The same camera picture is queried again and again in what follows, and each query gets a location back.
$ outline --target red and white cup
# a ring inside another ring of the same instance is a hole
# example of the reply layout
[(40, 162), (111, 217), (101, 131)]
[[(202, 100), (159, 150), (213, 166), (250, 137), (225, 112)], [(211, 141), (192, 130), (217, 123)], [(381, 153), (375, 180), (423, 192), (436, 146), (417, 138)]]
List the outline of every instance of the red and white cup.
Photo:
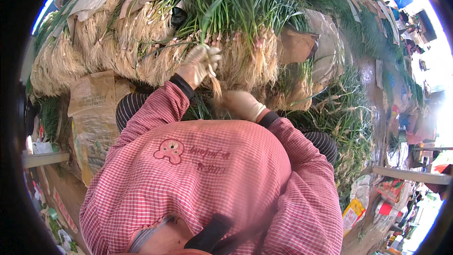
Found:
[(403, 215), (402, 212), (400, 212), (398, 209), (393, 207), (391, 204), (385, 202), (384, 200), (381, 200), (379, 202), (379, 204), (376, 207), (375, 213), (394, 217), (400, 217)]

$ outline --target woman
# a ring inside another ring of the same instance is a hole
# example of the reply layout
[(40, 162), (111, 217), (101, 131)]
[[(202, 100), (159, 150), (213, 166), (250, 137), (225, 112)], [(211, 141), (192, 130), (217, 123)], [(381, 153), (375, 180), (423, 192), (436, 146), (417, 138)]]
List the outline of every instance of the woman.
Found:
[(93, 255), (340, 253), (332, 165), (289, 120), (227, 92), (244, 120), (180, 122), (218, 52), (193, 48), (141, 107), (130, 100), (80, 211)]

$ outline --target embroidered bear logo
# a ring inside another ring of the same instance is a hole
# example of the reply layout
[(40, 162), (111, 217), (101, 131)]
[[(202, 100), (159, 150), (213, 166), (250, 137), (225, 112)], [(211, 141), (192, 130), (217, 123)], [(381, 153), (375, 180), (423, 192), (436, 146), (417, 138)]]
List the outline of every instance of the embroidered bear logo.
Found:
[(157, 150), (154, 153), (154, 157), (155, 158), (168, 157), (171, 164), (179, 164), (181, 162), (180, 155), (183, 152), (184, 152), (183, 143), (174, 139), (166, 139), (160, 144), (159, 150)]

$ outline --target white plastic bag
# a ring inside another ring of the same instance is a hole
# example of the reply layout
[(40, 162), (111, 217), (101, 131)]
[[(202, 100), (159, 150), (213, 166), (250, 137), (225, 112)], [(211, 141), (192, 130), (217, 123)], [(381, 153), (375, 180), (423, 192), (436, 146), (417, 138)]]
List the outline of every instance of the white plastic bag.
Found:
[(33, 153), (52, 153), (52, 143), (41, 142), (39, 139), (33, 142)]
[(61, 242), (63, 242), (63, 238), (64, 238), (62, 247), (65, 249), (66, 252), (70, 252), (71, 246), (69, 245), (69, 243), (72, 241), (71, 236), (69, 236), (69, 234), (67, 234), (67, 232), (65, 232), (64, 229), (63, 230), (60, 229), (58, 231), (58, 236), (59, 236)]

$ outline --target white glove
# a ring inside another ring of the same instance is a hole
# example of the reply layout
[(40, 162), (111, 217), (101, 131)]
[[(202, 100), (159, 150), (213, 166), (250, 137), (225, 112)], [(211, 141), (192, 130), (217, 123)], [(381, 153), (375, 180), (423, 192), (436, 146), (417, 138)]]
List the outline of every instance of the white glove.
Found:
[(242, 119), (256, 122), (266, 106), (258, 102), (250, 93), (244, 91), (228, 91), (223, 93), (223, 106)]
[(207, 45), (197, 45), (187, 55), (186, 59), (176, 70), (176, 74), (181, 76), (192, 89), (200, 86), (208, 71), (213, 76), (217, 69), (217, 61), (221, 56), (218, 55), (220, 49), (216, 47), (208, 47)]

